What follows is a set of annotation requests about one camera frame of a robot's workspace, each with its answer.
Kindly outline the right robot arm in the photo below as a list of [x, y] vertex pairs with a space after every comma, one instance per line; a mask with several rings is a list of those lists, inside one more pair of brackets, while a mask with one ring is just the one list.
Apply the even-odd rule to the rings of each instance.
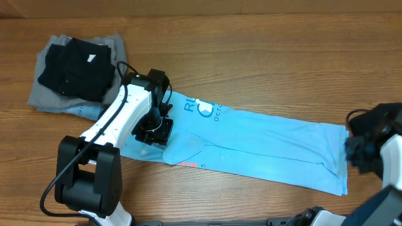
[[401, 225], [401, 103], [353, 110], [346, 124], [352, 132], [345, 142], [346, 160], [360, 173], [375, 173], [382, 190], [346, 217], [316, 206], [291, 217], [287, 225]]

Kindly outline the light blue printed t-shirt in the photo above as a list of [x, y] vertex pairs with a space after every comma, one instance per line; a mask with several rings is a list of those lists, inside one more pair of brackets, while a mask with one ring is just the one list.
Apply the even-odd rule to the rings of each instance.
[[347, 193], [344, 126], [235, 110], [178, 92], [168, 99], [173, 105], [168, 144], [131, 137], [123, 156]]

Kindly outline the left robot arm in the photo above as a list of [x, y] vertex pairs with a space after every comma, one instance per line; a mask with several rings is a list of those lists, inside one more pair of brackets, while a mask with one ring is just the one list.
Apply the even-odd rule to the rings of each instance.
[[80, 137], [65, 136], [59, 144], [55, 200], [90, 219], [94, 225], [134, 225], [121, 204], [121, 154], [133, 137], [141, 144], [165, 146], [173, 128], [172, 108], [163, 97], [170, 86], [166, 73], [131, 72], [102, 117]]

